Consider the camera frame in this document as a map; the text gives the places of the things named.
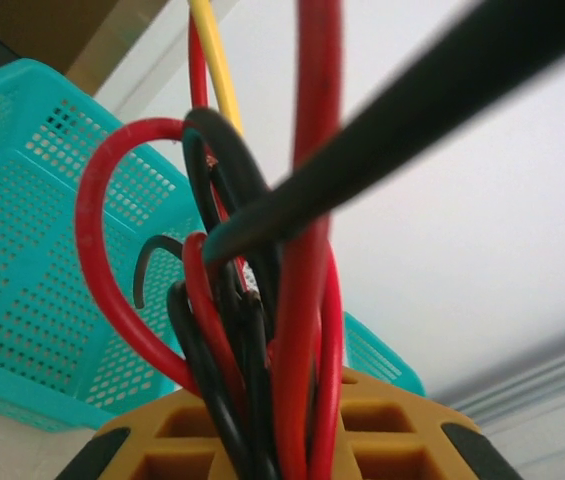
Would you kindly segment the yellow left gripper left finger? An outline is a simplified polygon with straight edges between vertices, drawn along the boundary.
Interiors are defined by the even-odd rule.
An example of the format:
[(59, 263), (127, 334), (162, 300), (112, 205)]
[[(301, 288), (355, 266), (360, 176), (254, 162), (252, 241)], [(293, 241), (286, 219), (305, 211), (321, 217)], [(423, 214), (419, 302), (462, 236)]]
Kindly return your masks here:
[(205, 404), (175, 392), (101, 427), (61, 479), (234, 479)]

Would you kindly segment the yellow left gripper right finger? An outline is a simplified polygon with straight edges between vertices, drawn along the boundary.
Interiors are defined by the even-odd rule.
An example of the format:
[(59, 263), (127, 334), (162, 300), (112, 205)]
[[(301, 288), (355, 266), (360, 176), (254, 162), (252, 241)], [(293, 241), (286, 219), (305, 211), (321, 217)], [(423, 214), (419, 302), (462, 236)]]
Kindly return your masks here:
[(467, 416), (344, 368), (333, 479), (519, 479)]

